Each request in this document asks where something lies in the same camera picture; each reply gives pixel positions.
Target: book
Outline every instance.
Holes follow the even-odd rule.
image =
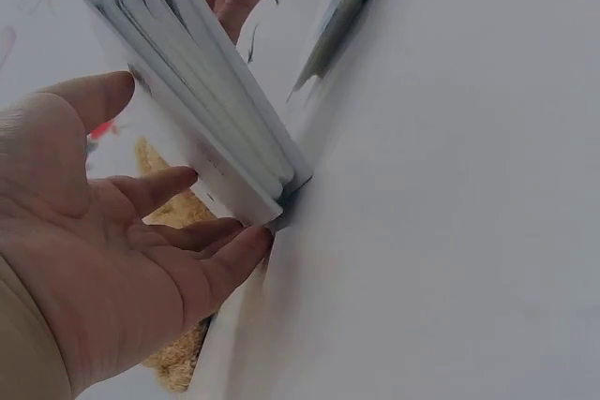
[[[322,78],[367,0],[322,0],[308,35],[290,97],[313,78]]]
[[[131,71],[158,118],[143,135],[194,168],[220,211],[279,217],[311,168],[205,0],[85,2],[109,64]]]

